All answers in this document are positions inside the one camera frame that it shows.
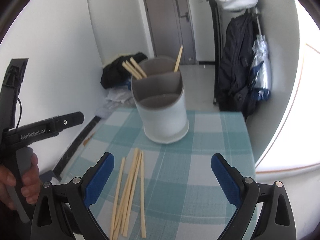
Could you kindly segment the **person's left hand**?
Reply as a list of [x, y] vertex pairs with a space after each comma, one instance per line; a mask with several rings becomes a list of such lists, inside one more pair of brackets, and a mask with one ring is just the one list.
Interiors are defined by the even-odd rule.
[[[33, 205], [37, 202], [40, 194], [42, 182], [40, 180], [38, 158], [34, 153], [31, 156], [31, 167], [22, 176], [23, 187], [21, 193], [25, 197], [28, 204]], [[14, 187], [16, 179], [14, 175], [3, 165], [1, 165], [1, 202], [6, 205], [10, 210], [16, 210], [13, 200], [8, 194], [6, 186]]]

